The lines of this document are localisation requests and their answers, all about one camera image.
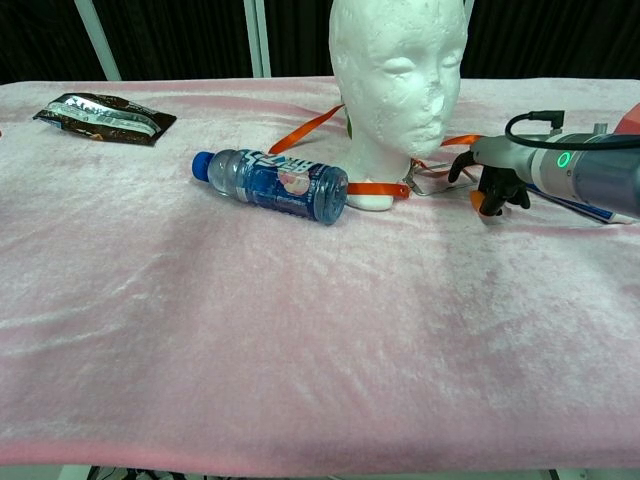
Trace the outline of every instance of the bottle label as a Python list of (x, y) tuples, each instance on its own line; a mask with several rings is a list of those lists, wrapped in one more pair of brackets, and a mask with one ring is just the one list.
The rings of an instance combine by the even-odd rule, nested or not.
[(261, 207), (315, 218), (313, 202), (317, 184), (327, 165), (283, 155), (245, 150), (248, 173), (242, 197)]

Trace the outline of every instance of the pink cloth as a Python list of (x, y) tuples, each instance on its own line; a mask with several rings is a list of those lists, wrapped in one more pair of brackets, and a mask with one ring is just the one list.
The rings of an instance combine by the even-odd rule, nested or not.
[[(153, 148), (31, 120), (72, 91), (178, 120)], [(639, 98), (466, 80), (449, 134), (550, 108), (590, 131)], [(331, 78), (0, 87), (0, 464), (640, 466), (639, 225), (537, 197), (484, 224), (456, 190), (325, 227), (192, 179), (199, 150), (267, 149), (338, 102)], [(348, 144), (337, 116), (292, 154)]]

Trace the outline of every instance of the brown packet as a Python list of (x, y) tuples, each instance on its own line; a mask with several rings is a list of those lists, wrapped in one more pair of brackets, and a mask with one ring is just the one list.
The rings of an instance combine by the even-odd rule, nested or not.
[(65, 93), (33, 116), (62, 130), (107, 142), (153, 145), (176, 121), (157, 112), (111, 95)]

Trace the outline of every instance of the robotic arm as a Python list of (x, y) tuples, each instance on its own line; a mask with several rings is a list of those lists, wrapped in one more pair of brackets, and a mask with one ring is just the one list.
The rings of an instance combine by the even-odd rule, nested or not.
[[(458, 156), (449, 181), (468, 166), (483, 165), (479, 211), (486, 216), (500, 215), (505, 202), (529, 208), (527, 185), (533, 184), (555, 197), (640, 218), (640, 135), (606, 134), (599, 124), (593, 133), (565, 134), (563, 119), (562, 111), (515, 117), (505, 135), (481, 138)], [(552, 130), (517, 136), (511, 127), (521, 120), (550, 121)]]

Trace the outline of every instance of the floor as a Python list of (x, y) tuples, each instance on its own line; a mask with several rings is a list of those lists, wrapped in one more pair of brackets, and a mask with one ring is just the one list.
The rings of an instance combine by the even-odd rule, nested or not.
[[(123, 469), (106, 468), (98, 480), (120, 480)], [(0, 467), (0, 480), (86, 480), (88, 466), (28, 465)], [(202, 480), (202, 475), (188, 474), (187, 480)], [(560, 470), (559, 480), (640, 480), (640, 470)], [(554, 480), (547, 471), (488, 472), (488, 473), (432, 473), (405, 475), (371, 475), (316, 477), (304, 480)]]

